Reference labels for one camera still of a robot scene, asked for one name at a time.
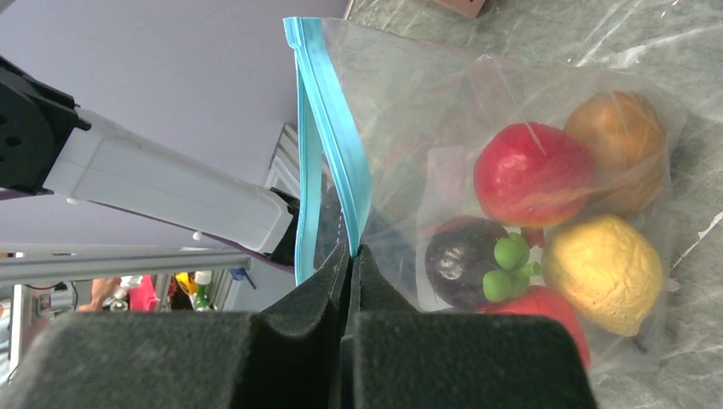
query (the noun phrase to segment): pink object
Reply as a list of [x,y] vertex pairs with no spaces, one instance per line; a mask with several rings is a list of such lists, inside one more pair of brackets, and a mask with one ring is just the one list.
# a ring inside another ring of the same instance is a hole
[[154,311],[156,309],[156,291],[150,275],[144,275],[141,286],[128,290],[130,311]]
[[485,0],[434,0],[434,2],[449,7],[467,17],[477,17]]

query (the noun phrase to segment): table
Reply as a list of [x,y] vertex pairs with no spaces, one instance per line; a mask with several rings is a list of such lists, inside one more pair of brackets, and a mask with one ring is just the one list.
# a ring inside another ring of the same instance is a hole
[[530,65],[644,74],[690,112],[673,159],[677,222],[659,371],[592,378],[603,408],[723,407],[723,2],[488,0],[470,20],[428,0],[352,0],[347,18]]

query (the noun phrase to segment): green object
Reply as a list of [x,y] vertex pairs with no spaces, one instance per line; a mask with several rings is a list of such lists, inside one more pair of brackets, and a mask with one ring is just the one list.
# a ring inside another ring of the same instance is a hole
[[522,296],[529,288],[529,277],[512,277],[512,290],[510,297],[516,298]]
[[194,297],[194,311],[210,311],[211,302],[206,298],[205,291],[208,285],[199,285],[199,290]]
[[510,233],[510,240],[514,241],[518,245],[520,251],[522,251],[522,255],[519,257],[518,260],[518,264],[517,266],[515,266],[522,267],[529,261],[529,244],[520,233]]
[[512,293],[512,280],[507,271],[490,271],[482,278],[484,296],[491,302],[500,302]]
[[514,271],[514,273],[515,275],[521,277],[535,277],[542,275],[542,266],[538,262],[531,262],[530,264],[525,264],[521,268],[518,268]]
[[503,270],[512,270],[523,257],[520,246],[512,239],[505,237],[497,240],[495,245],[495,260]]

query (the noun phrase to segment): dark purple fruit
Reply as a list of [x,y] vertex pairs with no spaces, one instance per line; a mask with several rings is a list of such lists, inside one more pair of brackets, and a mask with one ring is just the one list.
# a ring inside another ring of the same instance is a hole
[[479,217],[457,217],[438,228],[425,253],[427,278],[435,293],[468,311],[487,303],[483,277],[500,269],[495,246],[507,237],[501,224]]

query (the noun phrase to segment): yellow object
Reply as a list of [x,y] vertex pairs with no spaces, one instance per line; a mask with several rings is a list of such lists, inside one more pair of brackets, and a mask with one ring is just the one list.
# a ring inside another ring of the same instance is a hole
[[631,337],[662,289],[662,264],[650,242],[618,216],[563,228],[546,246],[542,277],[580,314]]
[[192,296],[199,291],[199,286],[194,281],[194,278],[188,273],[176,274],[176,282],[178,282],[178,286],[181,287],[181,291],[185,292],[187,295]]
[[644,96],[621,91],[595,96],[570,114],[564,130],[595,157],[593,202],[606,211],[637,213],[665,188],[665,126]]

